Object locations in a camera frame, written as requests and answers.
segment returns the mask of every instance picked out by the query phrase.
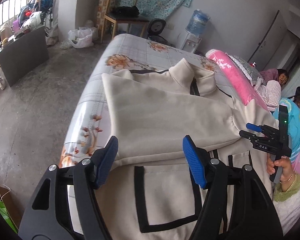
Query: concrete floor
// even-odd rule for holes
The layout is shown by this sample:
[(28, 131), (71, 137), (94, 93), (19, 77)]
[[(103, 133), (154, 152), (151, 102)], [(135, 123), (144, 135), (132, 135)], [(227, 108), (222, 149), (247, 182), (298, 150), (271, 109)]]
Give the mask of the concrete floor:
[(72, 114), (105, 48), (56, 44), (47, 62), (0, 90), (0, 183), (11, 188), (21, 212), (48, 166), (58, 164)]

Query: chair seat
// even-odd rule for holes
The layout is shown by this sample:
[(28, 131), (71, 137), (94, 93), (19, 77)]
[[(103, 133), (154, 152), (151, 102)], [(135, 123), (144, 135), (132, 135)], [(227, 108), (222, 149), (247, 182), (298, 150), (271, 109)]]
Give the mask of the chair seat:
[(106, 14), (106, 16), (108, 16), (111, 19), (114, 19), (116, 21), (149, 22), (149, 20), (142, 15), (138, 15), (137, 17), (126, 17), (126, 16), (121, 16), (121, 15), (116, 15), (112, 12), (108, 12)]

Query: green cuff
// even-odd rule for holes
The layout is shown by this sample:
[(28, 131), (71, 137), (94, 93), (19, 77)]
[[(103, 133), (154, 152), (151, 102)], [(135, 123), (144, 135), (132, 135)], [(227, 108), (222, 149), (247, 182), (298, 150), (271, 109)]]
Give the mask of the green cuff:
[(299, 189), (300, 189), (300, 175), (296, 173), (296, 178), (294, 182), (286, 192), (282, 192), (280, 183), (275, 185), (274, 192), (273, 192), (273, 200), (276, 202), (283, 202), (288, 198), (290, 198), (295, 193), (297, 193)]

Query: blue gripper pad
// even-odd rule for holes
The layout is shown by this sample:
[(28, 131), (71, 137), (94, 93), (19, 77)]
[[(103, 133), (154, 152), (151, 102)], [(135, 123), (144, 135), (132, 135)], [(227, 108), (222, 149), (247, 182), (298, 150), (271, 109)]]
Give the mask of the blue gripper pad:
[(246, 124), (246, 128), (255, 132), (262, 132), (262, 129), (259, 126), (249, 122)]
[(201, 161), (197, 156), (196, 146), (194, 145), (189, 135), (186, 135), (183, 138), (182, 149), (186, 156), (194, 181), (201, 188), (204, 188), (207, 184), (205, 174), (204, 174), (204, 166), (202, 165)]
[(118, 146), (119, 146), (119, 144), (118, 144), (117, 137), (111, 136), (106, 147), (95, 151), (95, 153), (98, 153), (97, 151), (101, 150), (100, 151), (101, 158), (99, 158), (99, 164), (94, 162), (95, 165), (97, 166), (97, 176), (96, 176), (96, 181), (95, 181), (97, 188), (100, 188), (103, 184), (105, 184), (108, 174), (110, 172), (111, 166), (114, 162), (114, 158), (117, 155)]

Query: hand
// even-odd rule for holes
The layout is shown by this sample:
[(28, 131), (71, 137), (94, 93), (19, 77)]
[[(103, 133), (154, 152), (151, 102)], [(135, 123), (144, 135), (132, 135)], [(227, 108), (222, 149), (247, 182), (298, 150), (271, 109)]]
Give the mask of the hand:
[(287, 181), (292, 174), (294, 174), (293, 167), (290, 162), (290, 158), (284, 156), (282, 159), (273, 162), (270, 159), (270, 154), (267, 153), (267, 172), (269, 175), (275, 172), (274, 166), (282, 166), (282, 174), (280, 177), (280, 181)]

